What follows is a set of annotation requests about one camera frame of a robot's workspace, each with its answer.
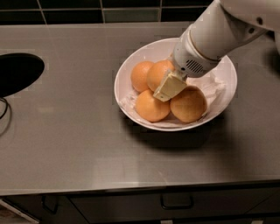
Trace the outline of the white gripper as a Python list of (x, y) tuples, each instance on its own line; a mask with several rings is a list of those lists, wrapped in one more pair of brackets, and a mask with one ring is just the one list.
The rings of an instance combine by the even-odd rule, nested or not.
[(171, 57), (176, 70), (166, 72), (153, 94), (161, 102), (167, 102), (182, 92), (187, 86), (186, 78), (200, 78), (217, 67), (220, 62), (208, 59), (196, 49), (191, 28), (187, 28), (180, 36)]

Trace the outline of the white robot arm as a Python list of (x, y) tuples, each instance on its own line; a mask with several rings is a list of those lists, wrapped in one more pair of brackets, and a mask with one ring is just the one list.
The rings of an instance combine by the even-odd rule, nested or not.
[(221, 59), (267, 31), (280, 32), (280, 0), (213, 0), (184, 31), (171, 58), (175, 67), (161, 80), (154, 96), (167, 102)]

